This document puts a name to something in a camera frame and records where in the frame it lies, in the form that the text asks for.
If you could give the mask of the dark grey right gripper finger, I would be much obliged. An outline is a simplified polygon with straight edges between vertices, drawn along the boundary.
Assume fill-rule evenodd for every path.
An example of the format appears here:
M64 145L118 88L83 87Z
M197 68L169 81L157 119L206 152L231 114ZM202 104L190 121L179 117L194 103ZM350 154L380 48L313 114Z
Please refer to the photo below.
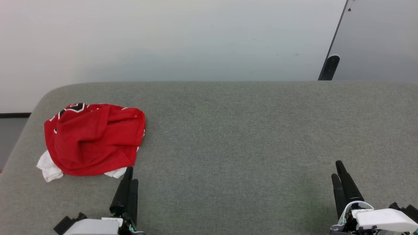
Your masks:
M333 194L336 205L337 217L340 218L346 207L346 196L340 178L337 174L331 175Z
M362 194L354 183L353 178L346 170L342 161L336 161L336 171L341 183L341 188L343 189L345 201L347 203L354 201L364 202Z

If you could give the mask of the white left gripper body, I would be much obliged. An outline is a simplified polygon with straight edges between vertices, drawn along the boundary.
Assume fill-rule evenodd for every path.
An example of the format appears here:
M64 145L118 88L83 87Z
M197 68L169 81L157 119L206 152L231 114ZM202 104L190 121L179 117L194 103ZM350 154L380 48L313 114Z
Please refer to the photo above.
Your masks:
M76 222L64 235L145 235L130 220L121 217L102 217Z

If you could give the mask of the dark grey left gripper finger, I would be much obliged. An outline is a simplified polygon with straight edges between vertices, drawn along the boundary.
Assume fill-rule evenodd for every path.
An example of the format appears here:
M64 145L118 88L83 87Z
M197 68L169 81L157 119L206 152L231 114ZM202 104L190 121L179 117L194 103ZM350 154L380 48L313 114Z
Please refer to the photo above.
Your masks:
M134 179L130 183L128 204L127 204L127 215L130 219L130 225L137 225L137 210L138 210L138 180Z
M127 167L127 170L120 181L118 189L110 204L109 211L115 216L122 216L127 211L127 205L130 195L130 186L133 178L133 167Z

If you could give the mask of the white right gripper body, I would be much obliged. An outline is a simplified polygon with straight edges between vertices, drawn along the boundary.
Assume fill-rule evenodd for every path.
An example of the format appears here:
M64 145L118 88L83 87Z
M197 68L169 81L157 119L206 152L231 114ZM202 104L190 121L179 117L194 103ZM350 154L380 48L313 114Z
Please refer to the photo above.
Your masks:
M418 235L418 224L399 210L354 201L331 226L330 235Z

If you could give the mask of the red basketball jersey white sleeves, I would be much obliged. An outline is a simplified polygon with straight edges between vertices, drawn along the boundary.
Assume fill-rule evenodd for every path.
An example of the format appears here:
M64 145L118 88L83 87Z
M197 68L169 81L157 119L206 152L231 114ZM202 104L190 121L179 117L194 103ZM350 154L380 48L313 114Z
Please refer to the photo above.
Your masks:
M64 175L119 178L134 166L145 114L114 104L74 103L44 122L46 151L37 168L46 182Z

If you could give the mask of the grey partition panel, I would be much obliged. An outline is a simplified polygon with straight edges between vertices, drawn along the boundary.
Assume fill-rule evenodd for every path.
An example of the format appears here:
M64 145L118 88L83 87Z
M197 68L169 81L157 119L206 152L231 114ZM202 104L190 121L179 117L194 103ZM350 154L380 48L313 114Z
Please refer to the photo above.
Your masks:
M418 0L346 0L332 55L334 81L418 84Z

